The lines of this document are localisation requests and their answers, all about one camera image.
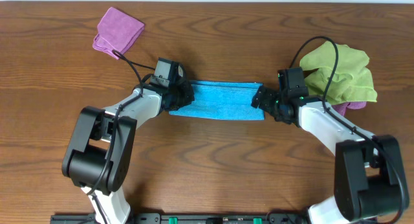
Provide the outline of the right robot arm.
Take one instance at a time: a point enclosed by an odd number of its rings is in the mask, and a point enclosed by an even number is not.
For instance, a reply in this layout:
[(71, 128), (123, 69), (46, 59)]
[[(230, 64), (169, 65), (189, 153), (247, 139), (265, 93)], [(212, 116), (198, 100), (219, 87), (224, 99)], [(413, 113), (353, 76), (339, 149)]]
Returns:
[(252, 99), (277, 122), (295, 124), (314, 135), (334, 155), (334, 194), (308, 209), (311, 223), (373, 221), (409, 207), (400, 147), (391, 135), (360, 129), (306, 88), (275, 91), (261, 86)]

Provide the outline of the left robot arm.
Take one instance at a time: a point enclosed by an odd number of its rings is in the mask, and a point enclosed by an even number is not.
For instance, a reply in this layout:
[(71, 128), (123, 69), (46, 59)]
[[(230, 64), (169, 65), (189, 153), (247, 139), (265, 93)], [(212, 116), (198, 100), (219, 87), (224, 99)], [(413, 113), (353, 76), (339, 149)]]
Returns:
[(91, 201), (96, 223), (127, 223), (131, 218), (122, 184), (136, 130), (161, 112), (176, 111), (193, 100), (186, 79), (172, 82), (152, 77), (113, 106), (81, 110), (61, 170)]

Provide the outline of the blue microfiber cloth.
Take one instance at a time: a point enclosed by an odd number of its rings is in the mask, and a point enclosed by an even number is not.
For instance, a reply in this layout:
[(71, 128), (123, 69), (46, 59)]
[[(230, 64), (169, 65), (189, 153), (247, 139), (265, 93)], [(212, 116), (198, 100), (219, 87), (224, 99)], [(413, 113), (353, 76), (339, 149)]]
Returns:
[(194, 101), (170, 115), (213, 120), (264, 120), (261, 109), (251, 106), (261, 86), (250, 82), (191, 81)]

